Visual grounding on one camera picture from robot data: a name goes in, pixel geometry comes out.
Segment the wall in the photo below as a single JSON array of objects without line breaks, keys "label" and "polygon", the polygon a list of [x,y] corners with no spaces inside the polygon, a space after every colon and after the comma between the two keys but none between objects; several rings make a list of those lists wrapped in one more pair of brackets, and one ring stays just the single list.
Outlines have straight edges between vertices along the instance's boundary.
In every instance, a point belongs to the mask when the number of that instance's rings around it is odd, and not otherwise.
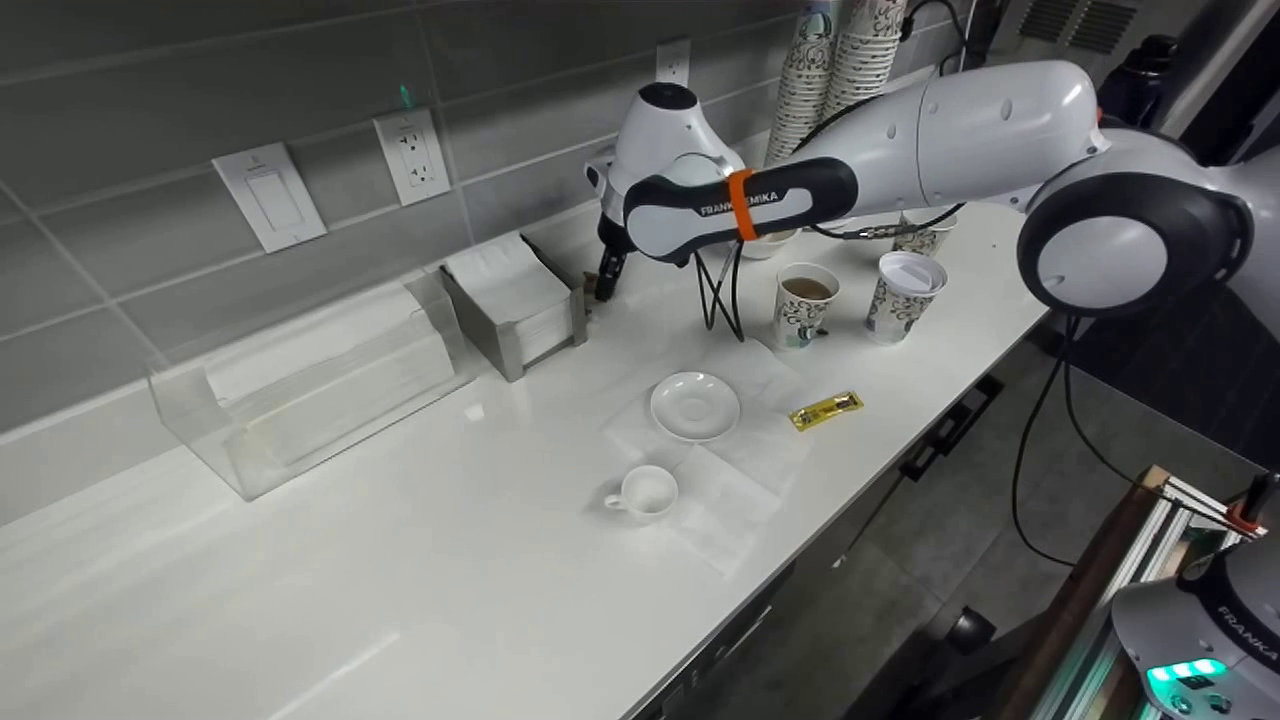
[{"label": "wall", "polygon": [[[789,0],[13,0],[0,432],[589,200],[653,44],[765,131]],[[400,207],[371,118],[435,109],[455,192]],[[264,255],[206,162],[282,140],[327,236]]]}]

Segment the yellow object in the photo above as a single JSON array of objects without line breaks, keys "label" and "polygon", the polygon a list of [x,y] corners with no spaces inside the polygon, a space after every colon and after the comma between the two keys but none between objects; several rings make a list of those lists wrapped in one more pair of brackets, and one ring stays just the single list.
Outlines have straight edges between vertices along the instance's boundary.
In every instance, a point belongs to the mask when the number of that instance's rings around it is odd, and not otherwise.
[{"label": "yellow object", "polygon": [[809,427],[833,420],[837,412],[855,412],[855,409],[862,409],[862,402],[855,402],[853,393],[837,393],[837,395],[822,395],[809,409],[797,409],[789,420],[797,432],[809,432]]}]

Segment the small plate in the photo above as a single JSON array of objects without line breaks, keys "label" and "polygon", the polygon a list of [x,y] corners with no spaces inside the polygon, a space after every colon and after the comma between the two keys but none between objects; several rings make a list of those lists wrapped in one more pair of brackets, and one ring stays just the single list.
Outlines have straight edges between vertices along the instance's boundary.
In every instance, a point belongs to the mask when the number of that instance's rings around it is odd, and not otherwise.
[{"label": "small plate", "polygon": [[711,372],[676,372],[647,393],[647,420],[680,442],[711,442],[736,417],[736,393]]}]

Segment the gray tile wall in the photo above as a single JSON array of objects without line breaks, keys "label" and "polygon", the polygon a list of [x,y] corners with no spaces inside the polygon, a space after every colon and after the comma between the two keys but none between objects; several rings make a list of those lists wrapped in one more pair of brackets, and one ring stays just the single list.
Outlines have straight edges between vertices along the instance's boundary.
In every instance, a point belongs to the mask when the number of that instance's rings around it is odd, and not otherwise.
[{"label": "gray tile wall", "polygon": [[[789,0],[13,0],[0,432],[589,200],[653,49],[765,131]],[[455,192],[400,207],[371,118],[433,104]],[[288,144],[327,236],[264,255],[206,162]]]}]

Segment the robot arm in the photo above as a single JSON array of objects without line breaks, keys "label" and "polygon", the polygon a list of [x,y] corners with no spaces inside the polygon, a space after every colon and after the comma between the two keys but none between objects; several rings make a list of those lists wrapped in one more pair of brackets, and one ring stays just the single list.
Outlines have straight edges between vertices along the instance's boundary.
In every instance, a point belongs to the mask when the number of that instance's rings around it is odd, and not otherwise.
[{"label": "robot arm", "polygon": [[862,100],[768,171],[738,171],[692,94],[653,84],[609,171],[598,302],[629,253],[682,264],[704,245],[992,198],[1030,198],[1021,273],[1045,305],[1082,316],[1227,275],[1251,240],[1248,198],[1175,144],[1105,136],[1070,63],[982,69]]}]

